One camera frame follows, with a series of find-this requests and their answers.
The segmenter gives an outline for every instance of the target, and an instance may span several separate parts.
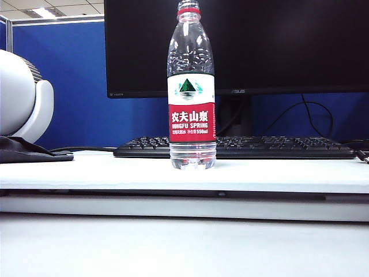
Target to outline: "blue wall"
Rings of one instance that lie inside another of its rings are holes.
[[[0,21],[0,49],[6,50],[6,25]]]
[[[55,90],[54,116],[36,143],[46,148],[71,145],[118,146],[134,137],[167,135],[166,99],[106,97],[104,24],[82,23],[15,27],[14,52],[30,60]],[[335,140],[369,137],[368,93],[306,94],[334,115]],[[254,134],[260,134],[300,95],[253,97]],[[322,133],[329,127],[324,109],[311,106]],[[295,107],[267,134],[316,136],[303,105]]]
[[[332,138],[336,141],[369,137],[369,93],[314,93],[305,94],[306,101],[319,102],[334,116]],[[300,95],[268,95],[253,97],[253,129],[260,134],[286,108],[301,102]],[[322,108],[309,104],[312,121],[321,133],[327,134],[330,117]],[[287,112],[266,134],[285,136],[317,136],[311,127],[304,105]]]
[[[109,99],[104,24],[15,27],[14,52],[54,87],[54,116],[36,144],[119,146],[134,137],[168,133],[167,100]]]

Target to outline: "red label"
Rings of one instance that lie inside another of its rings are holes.
[[[215,141],[215,104],[169,105],[172,143]]]

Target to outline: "water bottle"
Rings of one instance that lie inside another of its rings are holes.
[[[208,169],[216,160],[214,64],[199,4],[182,0],[167,59],[171,162]]]

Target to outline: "black monitor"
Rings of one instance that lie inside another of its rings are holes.
[[[216,95],[369,91],[369,1],[199,0]],[[167,95],[176,0],[105,0],[110,98]]]

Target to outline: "keyboard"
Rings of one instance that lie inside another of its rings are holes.
[[[169,158],[168,137],[139,137],[114,151],[121,158]],[[218,137],[218,159],[353,159],[355,151],[321,137]]]

